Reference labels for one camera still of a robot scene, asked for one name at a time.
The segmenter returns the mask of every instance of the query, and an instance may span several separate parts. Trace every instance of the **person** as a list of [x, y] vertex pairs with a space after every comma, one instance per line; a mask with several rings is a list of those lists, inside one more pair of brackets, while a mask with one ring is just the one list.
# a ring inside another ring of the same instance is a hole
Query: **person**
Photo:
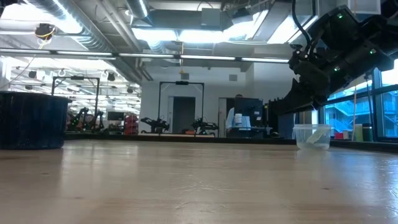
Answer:
[[[235, 98], [242, 97], [242, 94], [238, 94], [235, 96]], [[234, 129], [233, 127], [235, 127], [235, 108], [231, 108], [225, 121], [227, 137], [236, 137], [236, 135], [239, 135], [239, 131], [250, 131], [250, 117], [242, 116], [242, 127], [244, 128]]]

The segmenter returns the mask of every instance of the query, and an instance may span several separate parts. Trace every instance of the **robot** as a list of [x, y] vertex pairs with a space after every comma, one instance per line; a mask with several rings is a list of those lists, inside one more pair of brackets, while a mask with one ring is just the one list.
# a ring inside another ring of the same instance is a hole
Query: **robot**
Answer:
[[[87, 113], [88, 108], [82, 108], [79, 113], [71, 120], [68, 125], [68, 131], [81, 131], [87, 130], [90, 128], [90, 125], [87, 122]], [[81, 122], [81, 126], [79, 125], [79, 121], [81, 116], [83, 115], [83, 121]]]
[[[317, 20], [307, 33], [295, 15], [295, 0], [292, 15], [307, 45], [291, 45], [295, 50], [289, 67], [300, 78], [293, 79], [285, 98], [274, 102], [276, 114], [318, 109], [332, 93], [366, 72], [394, 68], [398, 57], [397, 19], [376, 15], [358, 22], [347, 6], [341, 6]], [[327, 48], [315, 51], [320, 41]]]
[[204, 122], [202, 118], [196, 119], [192, 123], [191, 126], [194, 128], [195, 134], [199, 134], [199, 135], [210, 135], [210, 134], [212, 134], [212, 135], [215, 136], [215, 133], [208, 134], [207, 131], [208, 130], [213, 130], [213, 131], [218, 130], [218, 126], [217, 126], [216, 123]]
[[164, 131], [168, 131], [170, 128], [170, 125], [166, 121], [160, 118], [158, 118], [157, 120], [153, 120], [150, 118], [142, 118], [141, 121], [150, 126], [150, 133], [162, 134]]

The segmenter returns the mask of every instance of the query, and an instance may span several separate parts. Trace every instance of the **plastic container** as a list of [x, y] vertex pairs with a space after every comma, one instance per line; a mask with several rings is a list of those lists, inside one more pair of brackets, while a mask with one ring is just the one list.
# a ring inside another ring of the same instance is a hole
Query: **plastic container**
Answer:
[[242, 114], [235, 114], [235, 126], [236, 127], [242, 126]]
[[327, 124], [296, 124], [295, 131], [299, 149], [323, 149], [330, 147], [331, 126]]

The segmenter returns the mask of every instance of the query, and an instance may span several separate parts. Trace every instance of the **glass window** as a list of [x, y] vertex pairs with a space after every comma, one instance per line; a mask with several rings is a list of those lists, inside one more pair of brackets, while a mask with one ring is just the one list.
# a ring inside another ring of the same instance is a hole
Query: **glass window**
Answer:
[[381, 72], [382, 87], [398, 84], [398, 59], [394, 62], [394, 69]]
[[398, 91], [382, 95], [384, 136], [398, 138]]
[[[356, 100], [355, 123], [370, 123], [369, 100], [367, 97]], [[325, 124], [333, 127], [332, 136], [335, 133], [342, 133], [353, 129], [354, 123], [354, 100], [348, 100], [340, 103], [333, 103], [325, 106]]]
[[[368, 81], [368, 85], [369, 85], [369, 89], [371, 90], [372, 89], [372, 80]], [[363, 83], [361, 83], [359, 85], [356, 85], [356, 92], [357, 93], [364, 93], [367, 90], [368, 90], [368, 88], [367, 88], [366, 82], [363, 82]], [[345, 97], [345, 96], [352, 96], [352, 95], [354, 95], [354, 93], [355, 93], [355, 86], [330, 95], [328, 101], [334, 100], [334, 99], [338, 99], [338, 98], [341, 98], [341, 97]]]

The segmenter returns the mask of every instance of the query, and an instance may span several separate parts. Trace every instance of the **desk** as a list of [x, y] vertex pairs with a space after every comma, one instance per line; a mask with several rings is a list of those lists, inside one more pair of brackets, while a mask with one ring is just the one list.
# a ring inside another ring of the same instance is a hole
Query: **desk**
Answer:
[[2, 223], [397, 223], [386, 153], [81, 140], [0, 161]]
[[232, 127], [231, 131], [227, 133], [227, 138], [254, 138], [262, 139], [266, 128], [243, 128], [243, 127]]
[[213, 135], [194, 135], [194, 134], [156, 134], [156, 133], [139, 133], [139, 136], [159, 136], [159, 137], [182, 137], [182, 138], [214, 138]]

